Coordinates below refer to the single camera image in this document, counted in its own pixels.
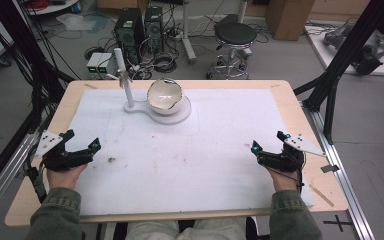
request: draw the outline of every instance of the table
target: table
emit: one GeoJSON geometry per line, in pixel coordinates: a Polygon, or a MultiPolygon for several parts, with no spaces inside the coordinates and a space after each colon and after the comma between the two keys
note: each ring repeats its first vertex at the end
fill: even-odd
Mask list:
{"type": "MultiPolygon", "coordinates": [[[[135,81],[133,89],[147,89],[152,81],[135,81]]],[[[269,89],[273,94],[280,115],[284,121],[288,133],[298,133],[306,136],[314,144],[318,145],[317,139],[308,123],[292,88],[288,82],[282,80],[180,80],[184,89],[269,89]]],[[[88,89],[118,89],[118,81],[76,81],[70,83],[67,91],[55,113],[48,128],[54,133],[65,132],[79,105],[81,96],[88,89]]],[[[323,173],[320,169],[327,165],[323,157],[307,154],[307,164],[303,170],[315,205],[310,208],[311,212],[344,211],[347,209],[347,200],[339,187],[332,172],[323,173]]],[[[5,222],[9,226],[29,225],[31,215],[40,206],[30,181],[26,178],[11,205],[5,222]]],[[[148,215],[110,215],[110,216],[88,216],[81,217],[82,222],[117,222],[117,221],[139,221],[139,220],[163,220],[163,219],[198,219],[228,216],[253,216],[268,215],[269,209],[260,210],[232,210],[232,211],[210,211],[210,212],[188,212],[148,215]]]]}

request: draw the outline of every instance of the sleeve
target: sleeve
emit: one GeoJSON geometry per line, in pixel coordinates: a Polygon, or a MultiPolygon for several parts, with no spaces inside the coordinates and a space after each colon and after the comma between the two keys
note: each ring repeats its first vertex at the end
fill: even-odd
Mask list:
{"type": "Polygon", "coordinates": [[[64,188],[51,189],[30,219],[26,240],[82,239],[80,194],[64,188]]]}
{"type": "Polygon", "coordinates": [[[322,239],[322,233],[297,191],[272,196],[270,239],[322,239]]]}

